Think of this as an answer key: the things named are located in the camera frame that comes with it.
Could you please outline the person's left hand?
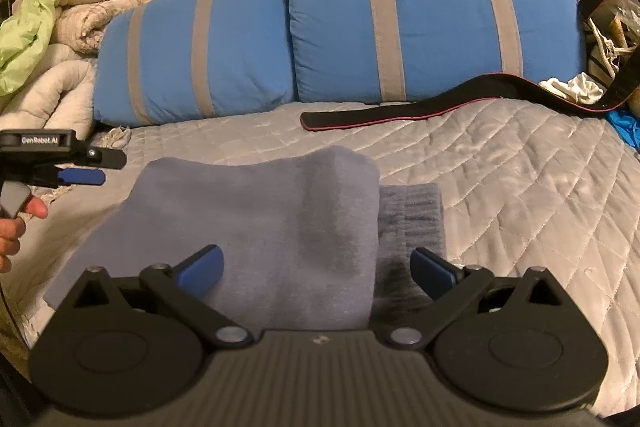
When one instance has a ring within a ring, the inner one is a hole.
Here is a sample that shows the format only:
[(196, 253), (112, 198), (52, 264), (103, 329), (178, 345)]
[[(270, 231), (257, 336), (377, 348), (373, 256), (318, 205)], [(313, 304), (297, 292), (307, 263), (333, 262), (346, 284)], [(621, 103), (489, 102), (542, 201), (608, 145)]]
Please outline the person's left hand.
[[(44, 219), (48, 215), (47, 205), (38, 197), (30, 196), (25, 202), (23, 212), (29, 217)], [(12, 268), (11, 257), (21, 248), (20, 239), (26, 232), (26, 223), (21, 217), (0, 221), (0, 269), (2, 273)]]

